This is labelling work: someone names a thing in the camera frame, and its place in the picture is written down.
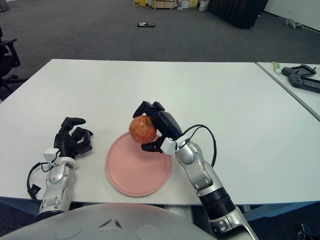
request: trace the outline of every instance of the small object on floor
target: small object on floor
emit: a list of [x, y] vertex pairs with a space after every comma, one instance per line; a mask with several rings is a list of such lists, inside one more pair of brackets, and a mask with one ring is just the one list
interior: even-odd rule
[[272, 62], [273, 64], [273, 70], [276, 74], [280, 74], [281, 73], [281, 69], [280, 69], [280, 64], [276, 61]]
[[301, 28], [302, 30], [305, 29], [305, 27], [302, 24], [294, 21], [293, 19], [285, 20], [284, 24], [287, 25], [287, 26], [292, 27], [293, 29], [296, 29], [296, 28]]
[[146, 0], [133, 0], [133, 5], [135, 7], [145, 7], [146, 6]]
[[138, 22], [137, 27], [144, 27], [144, 28], [154, 28], [156, 25], [151, 22]]

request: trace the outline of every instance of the red apple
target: red apple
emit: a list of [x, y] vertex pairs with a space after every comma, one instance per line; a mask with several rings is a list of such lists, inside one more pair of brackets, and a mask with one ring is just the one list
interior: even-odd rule
[[132, 120], [129, 133], [137, 143], [148, 144], [156, 137], [157, 130], [149, 116], [141, 115]]

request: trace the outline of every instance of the chair armrest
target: chair armrest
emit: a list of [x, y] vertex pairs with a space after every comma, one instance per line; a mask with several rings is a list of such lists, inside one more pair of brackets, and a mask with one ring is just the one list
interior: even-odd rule
[[0, 42], [0, 47], [3, 48], [4, 46], [8, 46], [9, 44], [14, 43], [15, 41], [17, 41], [16, 38], [14, 38], [12, 40], [2, 41], [2, 42]]

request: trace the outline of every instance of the black office chair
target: black office chair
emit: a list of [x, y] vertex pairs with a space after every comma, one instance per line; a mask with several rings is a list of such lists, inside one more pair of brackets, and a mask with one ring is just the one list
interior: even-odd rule
[[28, 78], [18, 79], [18, 76], [14, 74], [7, 78], [3, 78], [11, 71], [12, 68], [19, 67], [21, 63], [18, 54], [14, 48], [14, 42], [17, 41], [17, 39], [15, 38], [12, 40], [2, 41], [2, 36], [3, 33], [0, 27], [0, 89], [1, 87], [4, 87], [8, 92], [12, 93], [13, 91], [8, 86], [8, 84], [24, 83], [28, 80]]

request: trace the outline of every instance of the pink plate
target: pink plate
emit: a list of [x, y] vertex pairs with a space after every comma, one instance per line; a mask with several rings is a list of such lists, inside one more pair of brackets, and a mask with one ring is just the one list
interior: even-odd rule
[[127, 132], [109, 149], [105, 172], [121, 193], [139, 197], [157, 191], [167, 180], [171, 165], [171, 156], [143, 151]]

